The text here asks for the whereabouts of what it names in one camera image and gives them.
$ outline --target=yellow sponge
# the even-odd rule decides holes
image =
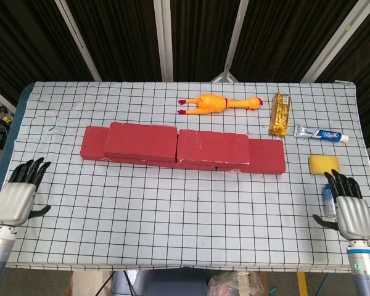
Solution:
[[[332,169],[340,172],[339,159],[333,155],[311,155],[308,158],[310,164],[310,173],[314,175],[323,175],[326,171],[330,173]]]

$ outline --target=plastic bag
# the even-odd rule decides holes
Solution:
[[[256,272],[226,272],[213,276],[208,283],[208,296],[262,296],[265,289]]]

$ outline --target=white toothpaste tube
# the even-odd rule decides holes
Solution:
[[[307,128],[306,126],[297,125],[295,127],[295,138],[313,138],[333,142],[348,142],[348,136],[336,131],[326,131],[317,128]]]

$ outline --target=table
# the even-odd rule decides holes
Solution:
[[[43,218],[18,230],[8,266],[44,269],[174,268],[196,266],[263,271],[348,271],[347,241],[317,225],[323,215],[323,176],[309,174],[310,154],[337,155],[370,207],[370,162],[364,146],[355,85],[286,83],[37,82],[21,97],[0,175],[29,159],[52,165],[35,208]],[[250,175],[175,170],[83,160],[85,127],[113,121],[178,129],[268,135],[271,101],[290,94],[289,126],[342,131],[333,143],[284,141],[287,171]],[[262,98],[255,111],[228,109],[178,115],[178,99],[202,93],[231,99]]]

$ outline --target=black ceiling panel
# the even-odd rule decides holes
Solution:
[[[0,93],[14,105],[34,81],[92,77],[54,0],[0,1]]]
[[[356,84],[356,98],[366,146],[370,147],[370,14],[318,78]]]
[[[105,81],[161,81],[153,0],[67,0]]]
[[[300,82],[356,0],[250,0],[230,72],[239,81]]]
[[[211,81],[223,72],[239,4],[171,0],[175,81]]]

